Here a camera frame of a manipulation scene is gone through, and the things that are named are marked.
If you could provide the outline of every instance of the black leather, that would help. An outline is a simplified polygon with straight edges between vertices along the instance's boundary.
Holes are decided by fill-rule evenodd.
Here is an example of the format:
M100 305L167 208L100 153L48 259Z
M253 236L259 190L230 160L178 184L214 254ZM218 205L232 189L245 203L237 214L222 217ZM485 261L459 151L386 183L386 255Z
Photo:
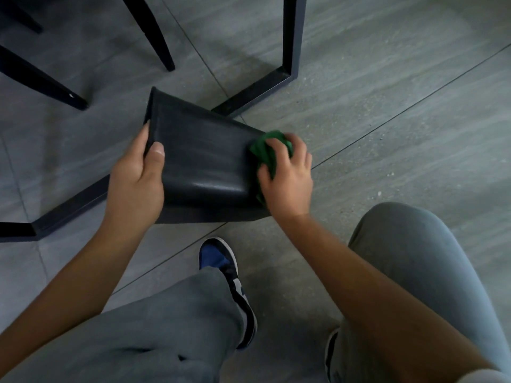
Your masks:
M268 216L258 202L258 161L248 150L260 130L151 90L148 147L165 147L165 203L157 223L233 222Z

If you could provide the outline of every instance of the hand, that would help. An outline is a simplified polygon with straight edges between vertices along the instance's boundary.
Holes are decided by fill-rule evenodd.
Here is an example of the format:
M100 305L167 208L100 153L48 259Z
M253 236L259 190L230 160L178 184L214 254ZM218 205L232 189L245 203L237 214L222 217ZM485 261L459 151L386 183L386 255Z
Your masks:
M113 233L141 238L162 212L165 152L154 142L144 158L148 136L146 123L112 168L102 227Z
M266 205L278 224L300 215L309 214L313 181L311 178L312 155L300 137L288 133L286 138L293 145L293 157L281 141L269 138L266 143L275 151L277 171L273 180L268 167L259 168L258 178Z

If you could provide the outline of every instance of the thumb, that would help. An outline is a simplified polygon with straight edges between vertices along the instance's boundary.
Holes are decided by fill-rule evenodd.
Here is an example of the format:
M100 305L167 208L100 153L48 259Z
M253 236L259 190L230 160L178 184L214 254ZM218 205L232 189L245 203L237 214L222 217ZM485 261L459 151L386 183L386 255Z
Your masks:
M257 171L257 178L259 179L259 184L261 186L261 189L263 191L265 191L271 182L270 171L266 164L261 164L261 166L259 167L259 169Z
M154 142L144 159L144 180L162 180L162 171L165 164L165 150L160 142Z

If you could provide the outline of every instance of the forearm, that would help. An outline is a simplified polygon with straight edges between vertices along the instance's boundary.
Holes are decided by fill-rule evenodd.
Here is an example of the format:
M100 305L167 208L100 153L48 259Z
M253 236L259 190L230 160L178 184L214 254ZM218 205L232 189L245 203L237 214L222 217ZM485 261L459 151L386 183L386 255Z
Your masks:
M142 237L102 226L0 335L0 377L44 344L99 315Z
M401 381L455 382L492 366L444 319L310 217L281 223L350 324Z

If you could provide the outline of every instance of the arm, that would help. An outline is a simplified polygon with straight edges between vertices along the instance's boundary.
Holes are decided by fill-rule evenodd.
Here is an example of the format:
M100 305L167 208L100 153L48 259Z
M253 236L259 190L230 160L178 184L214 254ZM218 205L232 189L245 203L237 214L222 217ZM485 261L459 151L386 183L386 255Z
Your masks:
M363 260L309 214L312 156L288 134L294 155L276 139L277 173L258 172L268 208L350 324L379 351L402 382L454 383L493 368L448 322Z
M99 230L0 335L0 378L104 309L163 206L163 146L153 144L144 159L147 137L146 125L114 166Z

